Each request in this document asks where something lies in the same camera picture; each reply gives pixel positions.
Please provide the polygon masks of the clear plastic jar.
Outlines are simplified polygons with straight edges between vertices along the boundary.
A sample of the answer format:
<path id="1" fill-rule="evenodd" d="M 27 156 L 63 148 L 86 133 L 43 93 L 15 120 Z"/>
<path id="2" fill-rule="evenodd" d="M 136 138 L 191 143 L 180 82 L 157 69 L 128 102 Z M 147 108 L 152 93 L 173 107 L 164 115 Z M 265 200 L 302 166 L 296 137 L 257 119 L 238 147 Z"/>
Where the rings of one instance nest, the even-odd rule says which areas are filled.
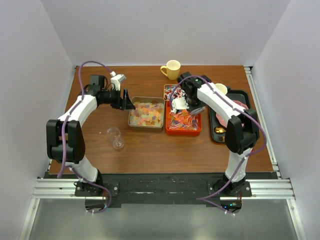
<path id="1" fill-rule="evenodd" d="M 110 127 L 106 134 L 114 149 L 121 150 L 125 146 L 125 139 L 117 127 Z"/>

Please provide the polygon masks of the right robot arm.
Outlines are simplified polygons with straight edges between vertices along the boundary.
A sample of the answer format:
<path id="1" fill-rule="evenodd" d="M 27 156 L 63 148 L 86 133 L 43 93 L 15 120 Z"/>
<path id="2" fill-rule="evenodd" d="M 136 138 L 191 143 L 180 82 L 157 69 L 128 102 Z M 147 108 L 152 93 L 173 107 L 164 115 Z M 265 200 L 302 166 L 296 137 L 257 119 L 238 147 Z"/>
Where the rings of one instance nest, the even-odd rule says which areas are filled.
<path id="1" fill-rule="evenodd" d="M 257 111 L 235 103 L 204 75 L 185 72 L 177 78 L 177 85 L 184 90 L 185 96 L 169 100 L 172 112 L 188 110 L 199 113 L 207 106 L 226 122 L 224 142 L 229 150 L 228 165 L 217 183 L 218 189 L 209 197 L 220 193 L 235 196 L 245 182 L 248 159 L 256 154 L 253 148 L 260 134 L 265 133 L 258 122 Z"/>

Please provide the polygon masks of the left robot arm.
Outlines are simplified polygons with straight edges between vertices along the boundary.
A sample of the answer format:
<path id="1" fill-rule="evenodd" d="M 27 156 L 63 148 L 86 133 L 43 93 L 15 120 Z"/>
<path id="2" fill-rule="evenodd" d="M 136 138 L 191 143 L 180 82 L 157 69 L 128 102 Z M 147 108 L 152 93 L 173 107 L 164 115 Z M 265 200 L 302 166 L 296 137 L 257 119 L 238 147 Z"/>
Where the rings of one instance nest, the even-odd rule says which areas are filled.
<path id="1" fill-rule="evenodd" d="M 118 110 L 133 110 L 128 90 L 121 90 L 124 74 L 111 73 L 110 87 L 105 85 L 106 77 L 91 75 L 90 83 L 82 87 L 81 93 L 70 109 L 58 119 L 46 123 L 47 155 L 61 164 L 58 177 L 69 168 L 78 177 L 76 186 L 91 196 L 106 193 L 102 175 L 85 155 L 86 144 L 82 126 L 100 105 L 110 105 Z"/>

